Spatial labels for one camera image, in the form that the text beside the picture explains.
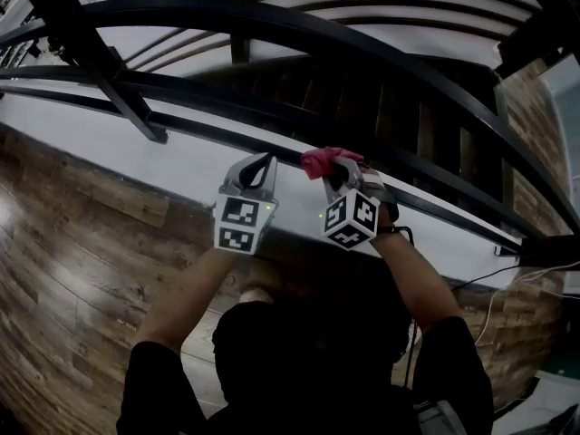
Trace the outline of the black wristband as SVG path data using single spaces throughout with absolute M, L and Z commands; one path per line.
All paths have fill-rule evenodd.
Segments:
M 400 234 L 400 233 L 404 233 L 406 235 L 408 241 L 412 245 L 414 245 L 413 233 L 409 227 L 388 226 L 388 227 L 379 227 L 377 229 L 377 235 L 382 235 L 382 234 L 394 235 L 394 234 Z

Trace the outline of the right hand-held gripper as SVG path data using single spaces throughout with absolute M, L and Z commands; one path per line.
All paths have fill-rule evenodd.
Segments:
M 356 160 L 334 158 L 333 166 L 336 176 L 322 177 L 330 204 L 324 211 L 323 237 L 345 250 L 353 250 L 377 236 L 380 201 L 359 191 L 363 177 Z M 338 198 L 338 189 L 342 188 L 349 191 Z

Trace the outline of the person's right forearm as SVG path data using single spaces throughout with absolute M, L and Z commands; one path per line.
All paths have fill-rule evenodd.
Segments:
M 423 334 L 442 320 L 459 317 L 450 288 L 427 259 L 401 233 L 384 233 L 372 241 Z

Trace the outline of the dark wooden staircase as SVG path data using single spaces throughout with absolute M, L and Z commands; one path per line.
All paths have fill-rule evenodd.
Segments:
M 397 74 L 378 78 L 310 56 L 246 63 L 194 75 L 194 80 L 288 103 L 359 126 L 461 177 L 492 198 L 513 203 L 513 170 L 490 142 L 471 133 L 474 118 L 422 99 Z

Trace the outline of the dark wooden stair rails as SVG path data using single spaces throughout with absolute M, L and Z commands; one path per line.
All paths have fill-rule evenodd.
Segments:
M 536 0 L 257 0 L 351 26 L 404 52 L 497 67 L 499 43 L 541 11 Z M 173 27 L 111 30 L 132 69 L 187 75 L 300 52 L 228 34 Z

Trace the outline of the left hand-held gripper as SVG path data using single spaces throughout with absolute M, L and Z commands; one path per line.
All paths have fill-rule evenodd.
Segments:
M 217 195 L 212 212 L 214 248 L 251 256 L 256 252 L 278 208 L 273 200 L 276 172 L 277 158 L 270 153 L 250 155 L 230 167 L 220 187 L 224 194 Z

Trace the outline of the person's left forearm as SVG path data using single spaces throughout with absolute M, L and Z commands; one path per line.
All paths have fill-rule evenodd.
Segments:
M 135 343 L 152 342 L 175 353 L 196 328 L 239 254 L 211 248 L 153 302 Z

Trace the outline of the red cloth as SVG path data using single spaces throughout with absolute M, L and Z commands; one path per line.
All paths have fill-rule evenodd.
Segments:
M 336 173 L 334 158 L 347 158 L 356 162 L 363 161 L 363 155 L 342 148 L 325 147 L 303 153 L 300 157 L 300 164 L 307 177 L 310 180 L 316 180 Z

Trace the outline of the person's right hand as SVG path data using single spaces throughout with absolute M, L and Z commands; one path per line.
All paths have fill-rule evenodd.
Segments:
M 379 201 L 378 229 L 383 230 L 386 227 L 392 227 L 399 218 L 396 198 L 385 187 L 381 176 L 375 169 L 365 164 L 362 164 L 359 169 L 362 174 L 363 193 L 368 198 L 374 198 Z

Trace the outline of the grey waist bag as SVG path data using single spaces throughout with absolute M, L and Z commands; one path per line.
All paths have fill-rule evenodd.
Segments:
M 461 420 L 444 400 L 414 406 L 421 435 L 467 435 Z

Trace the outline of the tall dark wooden post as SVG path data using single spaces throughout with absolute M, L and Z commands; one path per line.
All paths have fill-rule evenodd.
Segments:
M 495 72 L 501 79 L 507 79 L 538 59 L 551 67 L 571 54 L 572 48 L 547 17 L 534 14 L 498 44 L 498 52 L 501 64 Z

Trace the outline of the person's black clothing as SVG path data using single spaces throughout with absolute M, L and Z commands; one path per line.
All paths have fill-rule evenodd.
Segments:
M 384 417 L 399 435 L 420 435 L 414 406 L 447 401 L 467 435 L 491 435 L 490 380 L 461 317 L 422 333 L 410 390 L 391 382 L 392 360 L 371 351 L 367 372 L 350 377 L 327 363 L 275 304 L 236 304 L 212 336 L 226 406 L 206 417 L 180 352 L 135 343 L 126 372 L 118 435 L 250 435 L 269 430 L 343 430 Z

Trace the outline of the frosted glass partition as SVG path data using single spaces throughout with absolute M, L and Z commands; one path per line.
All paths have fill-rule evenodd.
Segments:
M 541 76 L 551 93 L 564 133 L 573 200 L 580 202 L 580 64 L 573 54 Z

